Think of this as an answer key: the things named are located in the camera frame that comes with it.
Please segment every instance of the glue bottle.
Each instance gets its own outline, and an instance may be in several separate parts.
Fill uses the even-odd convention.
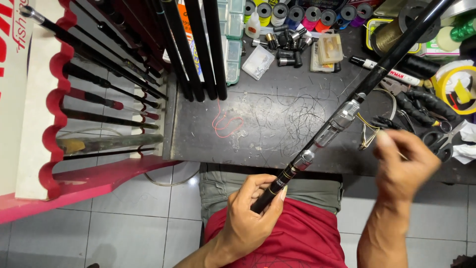
[[[261,33],[261,24],[259,23],[258,7],[255,8],[255,12],[251,14],[248,22],[246,23],[245,33],[251,38],[259,38],[259,34]]]

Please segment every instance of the white marker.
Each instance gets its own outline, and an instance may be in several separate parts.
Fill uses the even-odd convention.
[[[367,69],[373,69],[377,63],[374,62],[374,61],[371,61],[371,60],[366,60],[366,59],[363,59],[363,58],[359,58],[359,57],[356,57],[356,56],[352,56],[350,58],[350,62],[353,63],[353,64],[356,64],[358,66],[361,66],[361,67],[365,67]],[[416,77],[413,77],[411,75],[408,75],[406,73],[403,73],[403,72],[399,72],[397,70],[390,70],[390,72],[388,72],[387,76],[390,76],[390,77],[393,77],[403,83],[406,83],[406,84],[409,84],[409,85],[412,85],[412,86],[422,86],[423,85],[423,80],[420,80]]]

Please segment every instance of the pink thread spool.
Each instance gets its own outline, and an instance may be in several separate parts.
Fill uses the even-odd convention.
[[[306,10],[306,16],[302,20],[301,24],[308,31],[312,31],[312,29],[314,29],[320,18],[321,10],[319,10],[317,7],[309,7]]]
[[[360,27],[364,25],[365,21],[372,16],[373,8],[367,3],[362,3],[357,6],[357,17],[350,22],[352,27]]]

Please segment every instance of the workbench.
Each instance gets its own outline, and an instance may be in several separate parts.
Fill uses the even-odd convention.
[[[278,67],[274,60],[259,81],[241,70],[238,83],[228,87],[228,99],[207,99],[203,103],[186,100],[171,76],[164,159],[284,168],[369,72],[348,62],[352,55],[372,58],[372,53],[362,46],[364,28],[347,27],[339,33],[344,52],[339,73],[310,72],[311,48],[308,48],[302,54],[301,68]],[[242,40],[246,56],[241,58],[241,64],[254,50],[248,36],[244,35]],[[230,119],[238,117],[222,130],[212,126],[219,112],[218,105],[221,114],[215,124],[225,112],[226,117],[217,128],[225,127]],[[362,103],[360,113],[367,120],[376,115],[389,117],[391,108],[388,95],[373,91]],[[417,134],[427,130],[416,127]],[[329,146],[316,153],[307,170],[374,176],[378,162],[372,153],[373,144],[359,151],[361,132],[362,123],[356,118]],[[367,136],[370,134],[371,130],[367,129]],[[461,143],[459,134],[453,143]],[[463,165],[451,158],[432,179],[476,184],[475,170],[476,161]]]

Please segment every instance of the person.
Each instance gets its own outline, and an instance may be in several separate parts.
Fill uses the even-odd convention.
[[[374,155],[379,160],[378,197],[358,243],[357,266],[406,268],[410,206],[441,162],[406,131],[379,131]],[[292,179],[257,214],[251,204],[276,177],[239,175],[221,165],[202,166],[199,188],[206,244],[176,268],[346,267],[336,217],[341,182]]]

